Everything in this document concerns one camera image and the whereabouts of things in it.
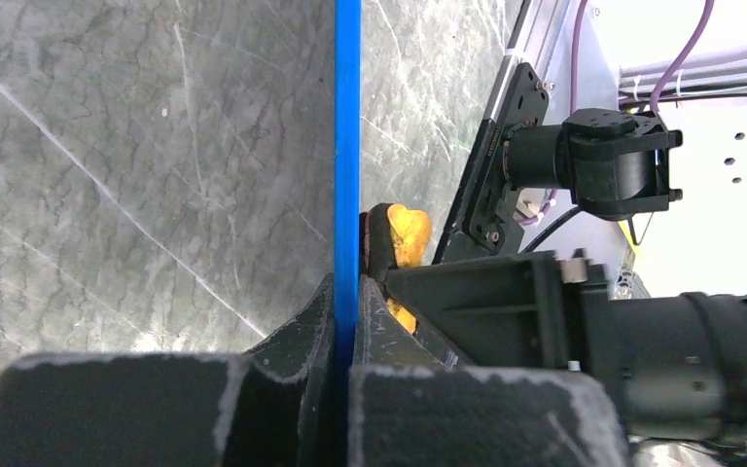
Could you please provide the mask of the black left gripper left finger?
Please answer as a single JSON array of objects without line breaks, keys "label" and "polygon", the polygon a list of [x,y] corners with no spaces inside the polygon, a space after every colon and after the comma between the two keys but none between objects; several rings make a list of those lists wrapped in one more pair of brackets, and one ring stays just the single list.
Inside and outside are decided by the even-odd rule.
[{"label": "black left gripper left finger", "polygon": [[0,373],[0,466],[332,466],[333,280],[242,353],[37,353]]}]

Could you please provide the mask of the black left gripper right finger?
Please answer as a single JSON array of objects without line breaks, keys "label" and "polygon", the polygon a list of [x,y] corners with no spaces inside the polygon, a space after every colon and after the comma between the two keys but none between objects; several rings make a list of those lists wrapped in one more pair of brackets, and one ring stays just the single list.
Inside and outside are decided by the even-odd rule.
[{"label": "black left gripper right finger", "polygon": [[578,372],[445,365],[362,276],[350,370],[352,466],[627,466],[602,385]]}]

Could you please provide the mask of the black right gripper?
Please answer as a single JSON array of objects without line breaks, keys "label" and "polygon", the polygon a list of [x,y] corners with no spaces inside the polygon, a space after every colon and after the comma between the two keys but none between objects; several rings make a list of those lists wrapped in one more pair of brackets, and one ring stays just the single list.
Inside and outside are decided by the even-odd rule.
[{"label": "black right gripper", "polygon": [[622,321],[605,267],[584,249],[560,261],[537,252],[393,269],[384,286],[478,366],[580,371],[596,379],[626,425],[631,362]]}]

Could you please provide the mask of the yellow black eraser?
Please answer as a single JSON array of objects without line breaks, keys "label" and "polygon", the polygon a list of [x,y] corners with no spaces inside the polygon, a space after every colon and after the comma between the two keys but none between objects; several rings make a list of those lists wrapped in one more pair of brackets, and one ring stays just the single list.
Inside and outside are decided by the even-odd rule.
[{"label": "yellow black eraser", "polygon": [[422,210],[400,203],[380,203],[359,214],[360,273],[372,278],[386,300],[390,314],[411,335],[416,318],[386,292],[390,270],[421,265],[431,237],[431,220]]}]

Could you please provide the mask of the blue framed whiteboard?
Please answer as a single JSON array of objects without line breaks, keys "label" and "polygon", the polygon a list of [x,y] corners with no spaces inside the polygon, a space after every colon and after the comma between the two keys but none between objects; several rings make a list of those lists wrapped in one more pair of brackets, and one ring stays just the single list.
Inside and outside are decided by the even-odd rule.
[{"label": "blue framed whiteboard", "polygon": [[359,300],[360,80],[362,3],[335,3],[334,317],[337,465],[347,464],[349,371]]}]

